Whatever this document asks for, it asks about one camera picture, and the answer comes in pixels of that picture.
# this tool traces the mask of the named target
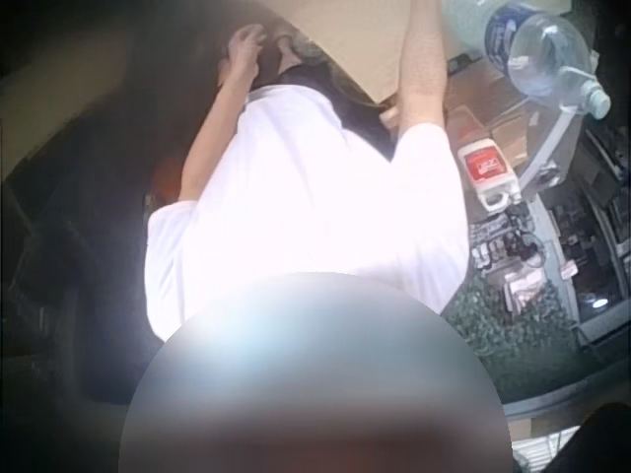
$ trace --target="hand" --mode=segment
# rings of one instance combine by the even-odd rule
[[[228,43],[228,72],[227,78],[249,81],[258,75],[258,54],[262,50],[260,45],[265,40],[265,33],[261,25],[248,25],[237,30]]]

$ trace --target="person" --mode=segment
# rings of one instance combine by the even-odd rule
[[[230,40],[178,202],[148,223],[147,311],[167,340],[210,301],[298,272],[372,278],[440,312],[464,279],[467,219],[445,132],[440,0],[413,0],[391,161],[309,85],[250,92],[262,26]],[[283,53],[281,78],[300,67]]]

